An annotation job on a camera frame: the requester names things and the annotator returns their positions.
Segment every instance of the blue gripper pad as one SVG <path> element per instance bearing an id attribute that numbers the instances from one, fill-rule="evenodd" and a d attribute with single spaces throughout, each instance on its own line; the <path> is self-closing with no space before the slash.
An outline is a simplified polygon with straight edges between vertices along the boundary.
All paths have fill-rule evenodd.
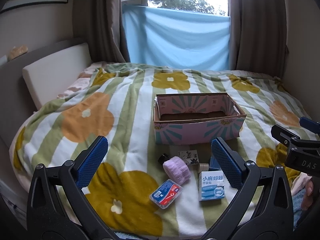
<path id="1" fill-rule="evenodd" d="M 230 156 L 229 152 L 214 139 L 211 143 L 211 151 L 214 158 L 219 163 L 224 175 L 229 181 L 231 187 L 240 189 L 243 186 L 242 171 Z"/>
<path id="2" fill-rule="evenodd" d="M 108 140 L 102 137 L 77 169 L 78 188 L 87 187 L 108 152 Z"/>
<path id="3" fill-rule="evenodd" d="M 300 118 L 299 124 L 301 127 L 306 128 L 313 133 L 320 134 L 320 123 L 314 122 L 303 116 Z"/>

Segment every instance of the human hand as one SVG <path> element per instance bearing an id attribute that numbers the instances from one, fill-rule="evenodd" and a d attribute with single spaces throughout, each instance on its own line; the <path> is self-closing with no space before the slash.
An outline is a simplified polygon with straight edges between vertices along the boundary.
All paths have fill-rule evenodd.
<path id="1" fill-rule="evenodd" d="M 306 193 L 303 196 L 303 200 L 301 202 L 301 209 L 302 210 L 307 210 L 313 202 L 313 182 L 312 180 L 309 180 L 306 184 Z"/>

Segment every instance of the bed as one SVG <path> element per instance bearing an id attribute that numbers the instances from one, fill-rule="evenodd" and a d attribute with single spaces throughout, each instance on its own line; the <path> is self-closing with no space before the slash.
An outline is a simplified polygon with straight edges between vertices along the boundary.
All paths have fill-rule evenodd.
<path id="1" fill-rule="evenodd" d="M 167 179 L 157 163 L 160 155 L 174 156 L 179 150 L 195 149 L 199 160 L 204 162 L 211 153 L 209 143 L 181 146 L 155 143 L 152 117 L 156 94 L 228 93 L 247 117 L 240 137 L 227 143 L 245 160 L 254 160 L 259 166 L 284 163 L 286 148 L 270 134 L 274 124 L 302 139 L 319 139 L 300 127 L 299 118 L 308 117 L 301 103 L 285 90 L 279 79 L 268 75 L 173 70 L 132 63 L 100 62 L 90 66 L 87 45 L 80 40 L 65 41 L 46 50 L 29 61 L 24 57 L 28 59 L 32 52 L 18 57 L 15 67 L 19 67 L 14 71 L 7 65 L 0 69 L 1 89 L 10 91 L 4 97 L 7 107 L 1 109 L 4 125 L 0 127 L 0 136 L 10 147 L 13 170 L 28 191 L 38 163 L 46 167 L 62 165 L 75 159 L 98 135 L 106 136 L 108 154 L 90 185 L 82 191 L 105 223 L 117 231 L 150 239 L 199 237 L 236 194 L 236 189 L 224 178 L 225 199 L 199 202 L 198 174 L 192 169 L 191 179 L 183 185 L 183 194 L 170 207 L 161 210 L 150 202 L 150 193 Z M 87 84 L 64 93 L 87 67 L 91 70 L 86 76 Z M 299 173 L 285 170 L 292 184 Z M 70 219 L 78 222 L 63 189 L 58 192 Z M 260 193 L 258 188 L 242 223 L 251 217 Z"/>

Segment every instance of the pillow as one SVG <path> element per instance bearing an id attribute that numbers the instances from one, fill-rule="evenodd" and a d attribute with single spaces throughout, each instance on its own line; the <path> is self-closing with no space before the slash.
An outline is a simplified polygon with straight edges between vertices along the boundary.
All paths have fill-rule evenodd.
<path id="1" fill-rule="evenodd" d="M 83 43 L 25 66 L 22 76 L 36 108 L 39 110 L 45 103 L 57 98 L 91 63 L 88 44 Z"/>
<path id="2" fill-rule="evenodd" d="M 58 94 L 57 98 L 64 98 L 70 96 L 74 92 L 87 88 L 90 83 L 90 78 L 96 68 L 97 65 L 95 63 L 93 63 L 90 67 L 86 68 L 83 72 L 79 74 L 78 79 L 74 83 L 72 83 L 66 91 L 64 91 L 61 94 Z"/>

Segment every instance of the blanket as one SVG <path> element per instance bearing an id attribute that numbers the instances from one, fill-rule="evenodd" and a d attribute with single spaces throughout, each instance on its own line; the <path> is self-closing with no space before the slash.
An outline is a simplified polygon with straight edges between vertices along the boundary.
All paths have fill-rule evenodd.
<path id="1" fill-rule="evenodd" d="M 225 198 L 199 202 L 198 174 L 192 170 L 182 194 L 167 209 L 150 201 L 149 195 L 167 180 L 157 162 L 160 155 L 193 149 L 199 158 L 211 153 L 210 143 L 157 145 L 153 104 L 156 94 L 210 92 L 228 93 L 245 111 L 239 138 L 227 141 L 245 160 L 262 167 L 284 164 L 286 147 L 272 138 L 274 124 L 302 139 L 319 139 L 300 127 L 299 118 L 308 115 L 277 78 L 244 71 L 198 72 L 100 63 L 87 88 L 48 102 L 21 127 L 14 144 L 14 169 L 28 189 L 38 163 L 52 167 L 74 160 L 98 135 L 104 135 L 109 151 L 89 186 L 82 189 L 104 222 L 114 230 L 143 236 L 201 236 L 237 190 L 224 177 Z M 299 174 L 287 167 L 285 171 L 290 183 Z M 258 188 L 242 223 L 250 219 L 260 193 Z M 62 188 L 59 194 L 76 221 Z"/>

